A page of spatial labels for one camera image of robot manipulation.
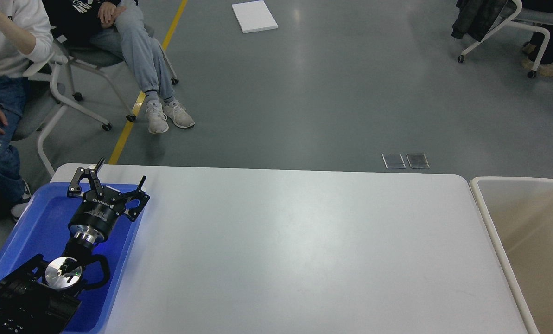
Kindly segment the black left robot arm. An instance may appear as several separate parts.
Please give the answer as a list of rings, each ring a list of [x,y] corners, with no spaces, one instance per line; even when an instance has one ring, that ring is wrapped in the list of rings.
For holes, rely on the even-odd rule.
[[[109,318],[149,201],[102,184],[101,159],[37,190],[0,252],[0,334],[96,334]]]

